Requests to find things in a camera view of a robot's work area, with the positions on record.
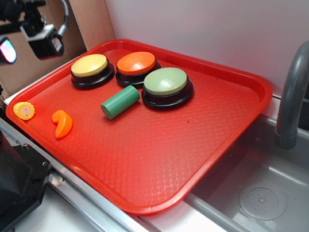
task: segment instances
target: faucet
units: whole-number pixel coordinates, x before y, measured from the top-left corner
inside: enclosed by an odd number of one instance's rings
[[[309,130],[309,41],[294,56],[280,102],[274,143],[282,149],[296,145],[297,127]]]

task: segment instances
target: orange crescent toy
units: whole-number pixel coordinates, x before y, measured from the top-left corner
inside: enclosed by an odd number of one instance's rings
[[[56,129],[56,138],[60,139],[70,132],[73,121],[66,112],[63,110],[56,111],[52,116],[52,120],[53,122],[58,123]]]

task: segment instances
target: sink basin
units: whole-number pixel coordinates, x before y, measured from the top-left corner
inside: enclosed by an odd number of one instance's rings
[[[291,150],[274,146],[276,121],[259,118],[185,199],[227,231],[307,232],[309,135]]]

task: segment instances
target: orange button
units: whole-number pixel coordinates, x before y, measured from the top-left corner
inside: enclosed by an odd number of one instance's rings
[[[149,71],[155,66],[155,56],[150,52],[133,52],[122,57],[118,70],[125,75],[138,75]]]

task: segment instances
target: red tray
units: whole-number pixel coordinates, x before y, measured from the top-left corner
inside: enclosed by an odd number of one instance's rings
[[[146,44],[115,40],[86,52],[104,54],[116,67],[124,55],[148,51],[161,66],[183,69],[194,86],[188,104],[169,111],[147,108],[142,99],[114,120],[100,105],[123,88],[115,77],[96,89],[71,83],[74,60],[29,87],[6,114],[81,179],[130,214],[148,215],[182,200],[268,105],[272,89],[262,77]],[[34,105],[23,121],[18,102]],[[70,133],[55,138],[52,114],[73,119]]]

